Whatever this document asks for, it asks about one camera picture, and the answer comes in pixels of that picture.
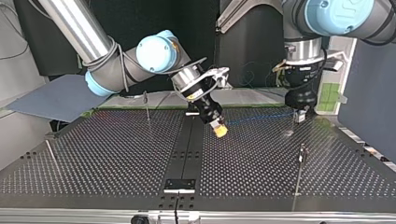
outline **yellow sponge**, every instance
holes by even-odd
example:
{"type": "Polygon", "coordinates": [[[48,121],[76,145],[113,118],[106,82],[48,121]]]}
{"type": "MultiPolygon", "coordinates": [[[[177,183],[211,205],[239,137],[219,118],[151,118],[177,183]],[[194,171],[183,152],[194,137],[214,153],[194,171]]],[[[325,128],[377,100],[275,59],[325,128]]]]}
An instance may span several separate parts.
{"type": "Polygon", "coordinates": [[[218,138],[223,137],[225,134],[227,134],[228,129],[225,125],[220,125],[216,128],[213,129],[213,131],[215,131],[215,134],[218,138]]]}

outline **metal frame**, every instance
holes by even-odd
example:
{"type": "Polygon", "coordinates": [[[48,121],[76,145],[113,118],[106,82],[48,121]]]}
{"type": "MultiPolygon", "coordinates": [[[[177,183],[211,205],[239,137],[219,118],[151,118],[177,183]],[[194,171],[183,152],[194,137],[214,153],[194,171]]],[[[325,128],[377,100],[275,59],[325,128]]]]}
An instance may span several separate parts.
{"type": "Polygon", "coordinates": [[[225,34],[252,8],[259,5],[268,5],[276,9],[280,14],[283,14],[280,0],[233,0],[217,21],[218,31],[225,34]]]}
{"type": "MultiPolygon", "coordinates": [[[[0,223],[131,223],[133,216],[150,223],[176,223],[173,212],[79,209],[0,209],[0,223]]],[[[396,215],[363,213],[215,213],[178,212],[180,223],[394,223],[396,215]]]]}

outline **silver clamp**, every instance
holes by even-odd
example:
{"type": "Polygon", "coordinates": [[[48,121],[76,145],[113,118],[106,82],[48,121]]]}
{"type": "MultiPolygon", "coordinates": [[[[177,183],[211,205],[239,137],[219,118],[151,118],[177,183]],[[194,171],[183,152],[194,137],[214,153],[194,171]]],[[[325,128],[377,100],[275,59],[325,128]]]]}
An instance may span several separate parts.
{"type": "Polygon", "coordinates": [[[216,87],[220,87],[220,88],[229,88],[231,87],[228,83],[228,72],[230,71],[230,68],[228,67],[221,67],[221,68],[213,68],[210,69],[208,71],[206,71],[204,74],[202,74],[201,76],[199,76],[198,78],[196,78],[194,81],[192,81],[191,83],[189,83],[189,85],[187,85],[186,87],[184,87],[182,90],[178,90],[177,87],[174,85],[175,88],[175,92],[177,93],[177,95],[189,102],[194,102],[197,101],[199,99],[201,99],[202,97],[208,95],[210,92],[212,92],[216,87]],[[197,94],[193,94],[191,95],[189,98],[184,97],[181,93],[188,90],[189,88],[191,88],[192,86],[194,86],[195,84],[197,84],[198,82],[202,81],[203,79],[207,78],[207,77],[212,77],[216,83],[215,85],[213,85],[213,87],[211,87],[209,90],[203,92],[203,91],[198,91],[197,94]]]}

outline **metal rod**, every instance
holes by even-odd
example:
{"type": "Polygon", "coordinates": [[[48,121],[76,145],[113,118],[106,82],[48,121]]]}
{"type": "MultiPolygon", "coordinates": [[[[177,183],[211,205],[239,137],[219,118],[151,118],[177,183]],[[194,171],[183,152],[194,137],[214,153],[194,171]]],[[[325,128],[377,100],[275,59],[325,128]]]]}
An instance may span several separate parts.
{"type": "Polygon", "coordinates": [[[84,0],[39,2],[85,63],[108,54],[111,42],[84,0]]]}

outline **mounting hole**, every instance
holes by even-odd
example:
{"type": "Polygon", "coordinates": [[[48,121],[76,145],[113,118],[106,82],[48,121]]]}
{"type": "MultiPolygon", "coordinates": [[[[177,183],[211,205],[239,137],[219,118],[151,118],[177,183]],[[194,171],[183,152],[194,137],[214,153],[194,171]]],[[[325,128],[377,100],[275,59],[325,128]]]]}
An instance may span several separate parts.
{"type": "Polygon", "coordinates": [[[348,26],[347,28],[346,28],[346,33],[349,33],[349,32],[351,32],[353,30],[353,26],[348,26]]]}
{"type": "Polygon", "coordinates": [[[329,6],[329,2],[328,1],[323,1],[320,3],[321,7],[328,7],[329,6]]]}

